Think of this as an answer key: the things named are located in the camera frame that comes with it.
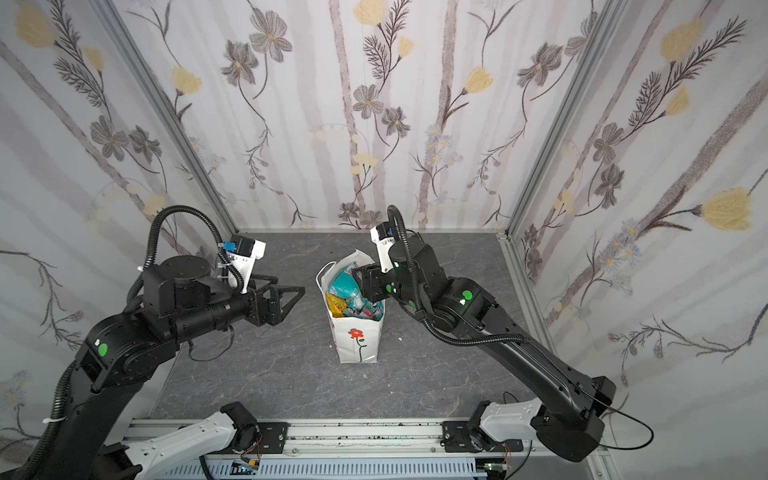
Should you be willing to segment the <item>red green snack packet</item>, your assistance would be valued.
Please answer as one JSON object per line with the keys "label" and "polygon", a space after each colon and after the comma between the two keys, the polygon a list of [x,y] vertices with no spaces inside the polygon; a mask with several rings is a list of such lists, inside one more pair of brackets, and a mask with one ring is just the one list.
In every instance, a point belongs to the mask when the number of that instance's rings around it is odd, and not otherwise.
{"label": "red green snack packet", "polygon": [[361,297],[352,297],[347,300],[343,316],[380,321],[384,316],[384,304]]}

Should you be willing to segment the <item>teal snack packet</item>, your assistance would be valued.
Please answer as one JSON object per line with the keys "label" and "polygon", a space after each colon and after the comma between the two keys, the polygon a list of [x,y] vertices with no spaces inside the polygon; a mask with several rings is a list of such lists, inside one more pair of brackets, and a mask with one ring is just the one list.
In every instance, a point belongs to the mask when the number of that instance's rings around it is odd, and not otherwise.
{"label": "teal snack packet", "polygon": [[346,270],[340,271],[328,285],[326,291],[340,299],[349,299],[361,296],[361,290],[353,276]]}

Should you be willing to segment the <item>white paper bag red flower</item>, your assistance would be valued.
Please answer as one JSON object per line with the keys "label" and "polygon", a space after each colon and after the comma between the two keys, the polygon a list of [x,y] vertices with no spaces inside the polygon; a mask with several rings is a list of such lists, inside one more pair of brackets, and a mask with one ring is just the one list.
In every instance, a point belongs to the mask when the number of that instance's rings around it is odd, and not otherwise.
{"label": "white paper bag red flower", "polygon": [[380,321],[354,317],[333,318],[325,298],[326,289],[340,271],[346,270],[351,274],[353,268],[369,264],[373,264],[373,259],[366,253],[355,250],[339,261],[327,263],[316,275],[316,285],[325,304],[334,345],[342,364],[378,362],[386,307],[384,305],[384,316]]}

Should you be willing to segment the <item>yellow snack packet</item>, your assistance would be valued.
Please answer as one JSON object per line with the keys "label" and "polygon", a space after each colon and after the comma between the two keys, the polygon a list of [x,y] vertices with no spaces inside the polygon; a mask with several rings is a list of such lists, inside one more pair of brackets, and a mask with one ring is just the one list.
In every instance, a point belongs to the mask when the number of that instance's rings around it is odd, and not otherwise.
{"label": "yellow snack packet", "polygon": [[346,316],[345,312],[348,309],[348,305],[345,299],[337,297],[329,292],[325,293],[325,298],[333,318],[344,318]]}

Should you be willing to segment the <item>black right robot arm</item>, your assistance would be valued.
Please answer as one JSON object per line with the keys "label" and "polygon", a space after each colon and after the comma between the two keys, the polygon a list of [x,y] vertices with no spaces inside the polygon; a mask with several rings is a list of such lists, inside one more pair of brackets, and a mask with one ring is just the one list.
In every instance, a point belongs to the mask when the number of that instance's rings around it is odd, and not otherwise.
{"label": "black right robot arm", "polygon": [[479,283],[450,277],[431,246],[411,237],[388,248],[382,262],[351,271],[363,296],[396,301],[441,342],[477,347],[533,394],[527,402],[482,401],[468,423],[480,448],[534,440],[562,459],[580,462],[599,447],[601,418],[615,384],[567,365],[529,335]]}

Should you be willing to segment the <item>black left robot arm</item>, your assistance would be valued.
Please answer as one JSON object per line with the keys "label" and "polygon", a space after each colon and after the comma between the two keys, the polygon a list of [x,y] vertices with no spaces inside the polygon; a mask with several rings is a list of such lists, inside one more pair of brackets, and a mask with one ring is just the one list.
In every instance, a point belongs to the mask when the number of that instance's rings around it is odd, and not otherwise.
{"label": "black left robot arm", "polygon": [[246,320],[276,326],[305,295],[263,275],[263,286],[229,285],[197,256],[145,267],[143,293],[92,328],[54,391],[49,423],[26,462],[4,479],[140,479],[157,454],[107,444],[115,423],[180,346]]}

